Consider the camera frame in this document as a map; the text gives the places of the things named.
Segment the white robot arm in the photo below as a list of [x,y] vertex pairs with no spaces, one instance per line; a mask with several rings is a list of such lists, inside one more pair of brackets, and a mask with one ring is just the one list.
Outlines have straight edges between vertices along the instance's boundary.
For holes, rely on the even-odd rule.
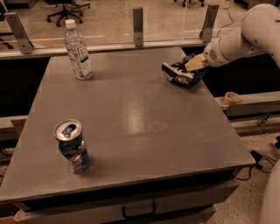
[[203,53],[185,64],[187,72],[221,67],[234,60],[267,53],[280,67],[280,10],[271,4],[252,7],[241,24],[210,42]]

